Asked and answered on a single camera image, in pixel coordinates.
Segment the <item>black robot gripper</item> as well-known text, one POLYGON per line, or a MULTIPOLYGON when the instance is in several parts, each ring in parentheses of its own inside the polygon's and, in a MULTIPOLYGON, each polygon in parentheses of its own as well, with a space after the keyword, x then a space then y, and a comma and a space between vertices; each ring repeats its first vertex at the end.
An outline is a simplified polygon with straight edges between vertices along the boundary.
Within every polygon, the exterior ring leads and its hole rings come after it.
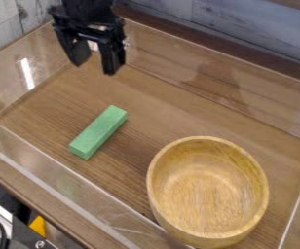
POLYGON ((61 0, 48 8, 53 29, 69 62, 79 67, 89 56, 87 41, 97 43, 105 75, 124 65, 124 20, 113 12, 115 0, 61 0))

